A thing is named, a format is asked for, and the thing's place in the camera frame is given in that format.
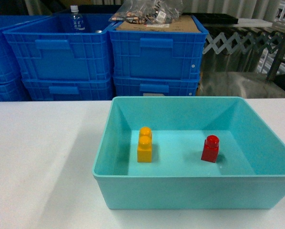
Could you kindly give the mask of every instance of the plastic crate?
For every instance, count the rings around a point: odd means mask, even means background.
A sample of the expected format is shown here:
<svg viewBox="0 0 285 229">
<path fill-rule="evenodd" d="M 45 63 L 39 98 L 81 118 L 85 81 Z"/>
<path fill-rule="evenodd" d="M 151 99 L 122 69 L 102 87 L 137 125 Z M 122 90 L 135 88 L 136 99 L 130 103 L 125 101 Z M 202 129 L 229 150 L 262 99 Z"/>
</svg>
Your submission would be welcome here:
<svg viewBox="0 0 285 229">
<path fill-rule="evenodd" d="M 0 84 L 0 102 L 30 100 L 31 98 L 21 82 L 20 77 L 8 83 Z"/>
<path fill-rule="evenodd" d="M 18 62 L 3 31 L 46 16 L 0 16 L 0 84 L 14 80 L 20 74 Z"/>
<path fill-rule="evenodd" d="M 114 73 L 121 77 L 198 80 L 208 31 L 195 17 L 193 20 L 200 33 L 115 30 L 121 22 L 111 27 Z"/>
<path fill-rule="evenodd" d="M 117 96 L 195 96 L 197 80 L 156 80 L 114 76 Z"/>
<path fill-rule="evenodd" d="M 137 162 L 152 129 L 151 163 Z M 201 160 L 208 135 L 216 163 Z M 285 196 L 285 144 L 239 97 L 116 97 L 93 175 L 113 209 L 272 208 Z"/>
<path fill-rule="evenodd" d="M 69 14 L 4 32 L 18 59 L 23 79 L 106 80 L 113 72 L 107 28 L 110 14 L 84 14 L 85 33 L 71 32 Z"/>
<path fill-rule="evenodd" d="M 112 79 L 106 81 L 22 80 L 34 101 L 111 100 Z"/>
</svg>

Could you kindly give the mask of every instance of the white table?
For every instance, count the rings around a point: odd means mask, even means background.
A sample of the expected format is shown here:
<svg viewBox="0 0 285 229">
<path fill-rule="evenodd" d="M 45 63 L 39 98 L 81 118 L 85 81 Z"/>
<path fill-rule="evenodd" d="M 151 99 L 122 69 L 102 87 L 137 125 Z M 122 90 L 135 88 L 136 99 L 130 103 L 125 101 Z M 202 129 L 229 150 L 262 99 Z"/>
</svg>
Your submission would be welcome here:
<svg viewBox="0 0 285 229">
<path fill-rule="evenodd" d="M 249 104 L 285 142 L 285 99 Z M 0 103 L 0 229 L 285 229 L 270 210 L 110 210 L 91 170 L 111 102 Z"/>
</svg>

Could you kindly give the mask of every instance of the cardboard box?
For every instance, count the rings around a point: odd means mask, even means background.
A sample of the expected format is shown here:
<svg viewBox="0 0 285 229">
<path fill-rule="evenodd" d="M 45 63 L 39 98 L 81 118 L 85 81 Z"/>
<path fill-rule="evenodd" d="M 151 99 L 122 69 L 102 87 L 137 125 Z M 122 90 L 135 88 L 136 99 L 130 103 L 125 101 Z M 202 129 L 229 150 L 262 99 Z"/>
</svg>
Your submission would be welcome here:
<svg viewBox="0 0 285 229">
<path fill-rule="evenodd" d="M 139 25 L 123 22 L 116 28 L 119 31 L 158 31 L 158 32 L 200 32 L 191 16 L 180 16 L 171 24 Z"/>
</svg>

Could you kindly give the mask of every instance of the bottle label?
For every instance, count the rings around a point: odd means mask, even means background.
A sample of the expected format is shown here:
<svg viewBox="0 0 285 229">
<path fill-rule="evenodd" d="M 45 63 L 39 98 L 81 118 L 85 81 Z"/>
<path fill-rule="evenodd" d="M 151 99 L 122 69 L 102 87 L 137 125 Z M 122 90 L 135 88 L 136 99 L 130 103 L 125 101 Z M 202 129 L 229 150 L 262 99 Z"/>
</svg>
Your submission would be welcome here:
<svg viewBox="0 0 285 229">
<path fill-rule="evenodd" d="M 82 19 L 73 20 L 72 23 L 75 30 L 85 30 L 84 21 Z"/>
</svg>

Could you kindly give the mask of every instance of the plastic bag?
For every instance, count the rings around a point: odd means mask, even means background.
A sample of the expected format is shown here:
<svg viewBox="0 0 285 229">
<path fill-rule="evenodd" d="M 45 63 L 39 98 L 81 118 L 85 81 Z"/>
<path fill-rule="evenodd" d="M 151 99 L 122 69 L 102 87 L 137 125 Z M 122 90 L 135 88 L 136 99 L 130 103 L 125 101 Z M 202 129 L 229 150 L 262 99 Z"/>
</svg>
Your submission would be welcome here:
<svg viewBox="0 0 285 229">
<path fill-rule="evenodd" d="M 126 0 L 109 21 L 168 24 L 177 20 L 182 11 L 182 0 Z"/>
</svg>

